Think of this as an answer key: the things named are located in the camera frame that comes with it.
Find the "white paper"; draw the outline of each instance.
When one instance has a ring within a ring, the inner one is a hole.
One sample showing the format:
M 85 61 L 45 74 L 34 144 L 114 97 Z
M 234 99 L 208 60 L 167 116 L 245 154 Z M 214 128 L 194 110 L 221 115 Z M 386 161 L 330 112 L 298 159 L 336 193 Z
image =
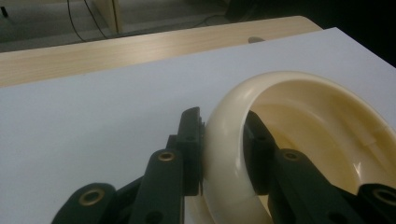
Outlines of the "white paper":
M 2 88 L 0 223 L 51 223 L 80 187 L 121 188 L 183 110 L 200 106 L 207 120 L 232 87 L 279 70 L 335 81 L 396 127 L 396 69 L 337 29 Z

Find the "table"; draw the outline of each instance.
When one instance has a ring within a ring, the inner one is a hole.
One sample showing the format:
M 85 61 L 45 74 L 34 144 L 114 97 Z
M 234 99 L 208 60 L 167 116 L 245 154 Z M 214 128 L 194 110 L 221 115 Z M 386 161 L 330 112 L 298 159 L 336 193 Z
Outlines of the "table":
M 304 17 L 241 22 L 45 49 L 0 53 L 0 87 L 147 63 L 321 30 Z
M 66 0 L 0 0 L 0 7 L 17 7 L 35 4 L 65 3 Z M 119 0 L 93 0 L 108 28 L 114 33 L 122 31 Z

